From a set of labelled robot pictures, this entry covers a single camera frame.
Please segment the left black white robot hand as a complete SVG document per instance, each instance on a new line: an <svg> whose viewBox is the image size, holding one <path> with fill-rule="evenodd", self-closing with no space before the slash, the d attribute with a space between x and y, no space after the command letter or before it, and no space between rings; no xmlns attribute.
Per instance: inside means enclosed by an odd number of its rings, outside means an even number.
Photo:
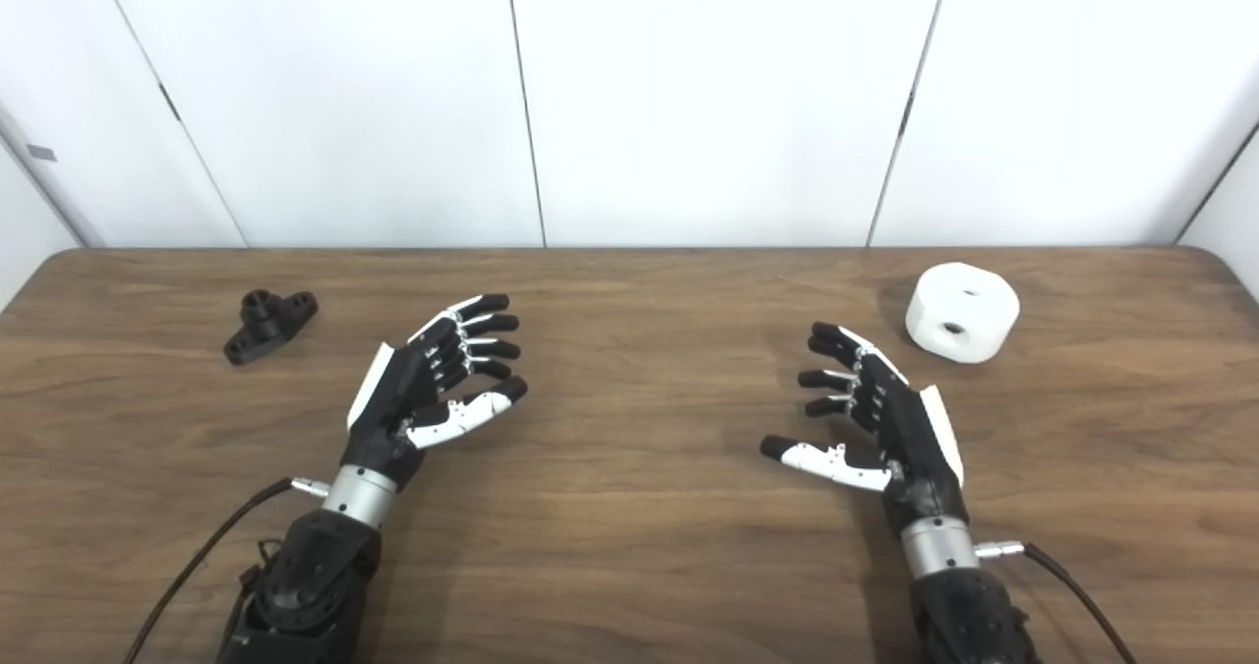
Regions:
<svg viewBox="0 0 1259 664"><path fill-rule="evenodd" d="M449 444L517 404L529 387L509 362L520 346L507 295L446 307L402 346L381 344L347 416L340 465L379 474L402 490L428 449Z"/></svg>

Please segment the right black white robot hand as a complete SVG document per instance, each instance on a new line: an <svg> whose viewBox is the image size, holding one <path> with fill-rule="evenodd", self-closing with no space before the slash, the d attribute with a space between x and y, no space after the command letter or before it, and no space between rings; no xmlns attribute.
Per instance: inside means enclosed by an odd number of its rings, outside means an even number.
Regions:
<svg viewBox="0 0 1259 664"><path fill-rule="evenodd" d="M815 323L807 346L842 369L799 373L801 387L827 391L805 404L805 415L844 417L872 436L872 445L825 446L768 435L760 454L832 483L876 491L894 534L922 519L969 523L961 450L938 387L914 388L872 341L841 325Z"/></svg>

